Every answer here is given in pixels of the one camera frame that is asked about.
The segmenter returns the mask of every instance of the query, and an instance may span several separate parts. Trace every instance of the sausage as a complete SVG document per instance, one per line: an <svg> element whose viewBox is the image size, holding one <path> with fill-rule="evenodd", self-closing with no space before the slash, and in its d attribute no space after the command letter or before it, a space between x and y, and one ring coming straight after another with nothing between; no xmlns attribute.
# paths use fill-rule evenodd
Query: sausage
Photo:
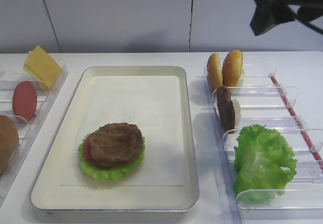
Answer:
<svg viewBox="0 0 323 224"><path fill-rule="evenodd" d="M217 105L221 120L221 125L224 131L234 129L235 126L235 111L231 100L230 91L227 86L222 85L217 89Z"/></svg>
<svg viewBox="0 0 323 224"><path fill-rule="evenodd" d="M36 89L30 81L23 81L17 85L12 98L12 110L16 116L26 121L35 117L37 107Z"/></svg>

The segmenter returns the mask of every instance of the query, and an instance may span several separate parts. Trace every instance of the red strip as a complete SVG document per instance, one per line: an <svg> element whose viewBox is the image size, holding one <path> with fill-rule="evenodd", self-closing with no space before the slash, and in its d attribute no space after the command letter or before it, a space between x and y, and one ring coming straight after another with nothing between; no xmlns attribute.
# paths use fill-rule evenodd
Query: red strip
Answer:
<svg viewBox="0 0 323 224"><path fill-rule="evenodd" d="M272 80L272 82L273 82L273 84L278 84L278 82L277 82L277 79L274 77L274 76L272 76L271 77L271 80ZM285 106L287 107L288 106L288 100L287 100L287 97L285 96L285 95L281 95L281 97L282 97L282 100L283 100L283 102L284 102L284 104L285 104ZM293 116L293 117L295 117L296 116L296 113L294 112L294 109L292 108L292 107L287 107L287 110L288 110L288 112L289 112L289 114L291 115L291 116ZM297 124L300 126L300 127L302 127L303 128L303 126L302 126L302 123L300 122L300 121L298 121L297 122ZM306 144L307 144L307 146L308 146L308 148L309 149L311 149L312 147L313 147L313 142L311 141L311 139L310 139L310 137L309 137L309 135L307 134L307 132L305 132L305 131L301 131L301 134L302 134L302 136L303 136L303 138L304 138L304 140L305 140L305 142L306 142ZM318 152L312 152L312 155L313 155L313 157L314 157L314 159L315 160L318 160L319 162L318 162L318 164L319 164L319 166L320 166L320 168L323 170L323 162L322 162L322 158L321 158L321 156L319 155L319 153Z"/></svg>

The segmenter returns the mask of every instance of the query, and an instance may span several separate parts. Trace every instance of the white table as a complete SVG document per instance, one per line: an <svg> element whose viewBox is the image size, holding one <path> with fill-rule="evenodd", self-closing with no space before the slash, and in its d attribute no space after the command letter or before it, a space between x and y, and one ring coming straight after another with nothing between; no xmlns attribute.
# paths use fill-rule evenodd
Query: white table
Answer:
<svg viewBox="0 0 323 224"><path fill-rule="evenodd" d="M227 53L220 53L223 59ZM216 150L215 137L208 111L201 76L210 53L66 53L60 54L69 75L63 85L42 129L31 147L2 207L0 223L220 223L223 213L218 197L212 165ZM310 128L323 128L323 52L245 52L245 56L275 58L278 64L277 79L284 86L296 86L299 96L294 107ZM6 72L22 72L25 54L0 54L0 66ZM154 66L172 65L185 69L191 107L194 143L200 183L200 198L185 216L111 215L111 214L46 214L34 211L30 203L30 190L36 172L55 133L72 93L83 71L92 66ZM248 221L248 223L304 223L306 220ZM311 219L309 223L322 223Z"/></svg>

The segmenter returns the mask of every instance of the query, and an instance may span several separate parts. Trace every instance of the ingredient holder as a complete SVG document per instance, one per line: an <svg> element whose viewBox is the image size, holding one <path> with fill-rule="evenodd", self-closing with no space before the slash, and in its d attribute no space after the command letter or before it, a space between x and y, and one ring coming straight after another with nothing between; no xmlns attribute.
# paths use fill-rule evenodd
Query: ingredient holder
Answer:
<svg viewBox="0 0 323 224"><path fill-rule="evenodd" d="M12 154L6 171L0 175L0 207L68 75L67 68L60 58L58 58L57 63L62 68L62 71L58 75L52 90L48 92L45 92L40 87L40 83L43 85L45 83L36 80L30 74L5 73L4 69L2 71L0 69L0 115L7 116L13 120L19 135L19 146ZM30 121L15 116L12 111L14 90L23 81L30 81L34 85L37 94L35 117Z"/></svg>
<svg viewBox="0 0 323 224"><path fill-rule="evenodd" d="M321 148L322 129L309 129L302 116L297 115L293 106L298 90L279 84L276 69L265 59L245 57L245 75L237 87L229 87L231 100L237 100L241 107L241 118L236 120L235 129L224 132L217 109L217 92L212 91L204 67L204 85L210 116L216 136L221 166L214 167L219 197L225 223L246 223L251 219L270 219L284 216L287 211L299 218L313 217L323 211L323 161ZM276 129L292 147L297 159L294 179L284 190L251 189L235 194L236 179L234 168L237 137L245 126L259 124ZM266 203L250 203L245 200L253 195L274 194Z"/></svg>

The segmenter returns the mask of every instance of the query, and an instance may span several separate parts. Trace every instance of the cheese slice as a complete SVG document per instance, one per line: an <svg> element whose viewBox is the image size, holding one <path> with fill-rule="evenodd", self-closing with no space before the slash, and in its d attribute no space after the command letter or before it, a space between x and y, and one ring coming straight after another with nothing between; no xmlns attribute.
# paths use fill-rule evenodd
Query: cheese slice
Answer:
<svg viewBox="0 0 323 224"><path fill-rule="evenodd" d="M48 91L48 88L53 88L57 77L62 71L62 68L55 60L40 46L29 52L23 69L36 79L43 81L44 83L40 82L40 86L45 91Z"/></svg>

